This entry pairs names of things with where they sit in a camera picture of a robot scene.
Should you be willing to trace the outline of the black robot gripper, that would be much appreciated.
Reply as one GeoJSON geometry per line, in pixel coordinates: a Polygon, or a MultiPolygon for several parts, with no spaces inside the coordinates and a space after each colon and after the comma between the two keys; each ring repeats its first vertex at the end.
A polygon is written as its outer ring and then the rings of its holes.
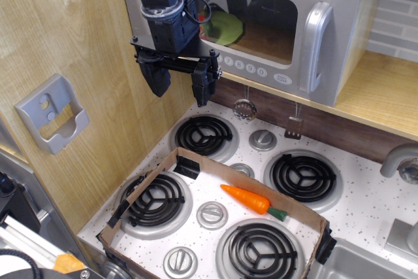
{"type": "Polygon", "coordinates": [[[150,29],[151,47],[134,36],[143,77],[151,91],[162,97],[170,87],[170,71],[189,73],[199,107],[206,106],[221,76],[218,53],[200,38],[197,0],[140,0],[140,13],[150,29]]]}

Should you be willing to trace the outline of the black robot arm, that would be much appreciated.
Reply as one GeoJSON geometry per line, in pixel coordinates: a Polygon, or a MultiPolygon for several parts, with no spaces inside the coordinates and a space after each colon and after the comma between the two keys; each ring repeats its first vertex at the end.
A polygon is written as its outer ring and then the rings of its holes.
{"type": "Polygon", "coordinates": [[[216,91],[221,76],[213,48],[199,37],[197,0],[141,0],[140,13],[147,20],[150,36],[134,36],[135,59],[151,91],[162,97],[170,86],[170,72],[188,73],[198,106],[204,106],[216,91]]]}

